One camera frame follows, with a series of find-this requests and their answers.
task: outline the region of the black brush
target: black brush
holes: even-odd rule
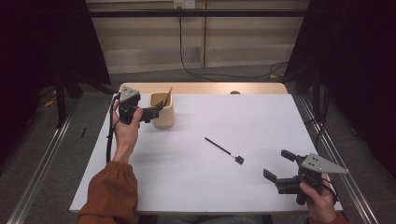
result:
[[[219,149],[225,151],[228,155],[232,156],[235,158],[235,161],[238,162],[240,165],[242,165],[242,163],[244,163],[244,159],[240,156],[235,156],[233,153],[227,151],[226,149],[224,149],[223,147],[219,146],[218,144],[212,142],[210,139],[208,139],[207,137],[205,137],[205,139],[210,142],[211,144],[215,145],[216,147],[218,147]]]

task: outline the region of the electrical outlet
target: electrical outlet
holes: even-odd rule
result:
[[[195,9],[195,0],[184,0],[184,8]]]
[[[174,9],[184,8],[184,0],[174,0]]]

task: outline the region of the black horizontal bar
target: black horizontal bar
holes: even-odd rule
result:
[[[108,10],[91,9],[93,18],[128,17],[304,17],[306,10],[230,10],[230,9],[149,9],[149,10]]]

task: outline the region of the beige container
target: beige container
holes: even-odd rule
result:
[[[167,94],[168,92],[152,93],[149,97],[149,106],[154,107],[160,101],[165,102]],[[160,111],[160,117],[157,119],[153,119],[152,123],[154,124],[155,127],[161,129],[165,129],[173,126],[173,124],[175,123],[175,111],[173,106],[172,94],[166,106],[164,106],[163,109]]]

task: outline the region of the brush head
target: brush head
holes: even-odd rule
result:
[[[238,162],[240,165],[242,165],[242,163],[244,163],[244,159],[240,156],[236,157],[235,161]]]

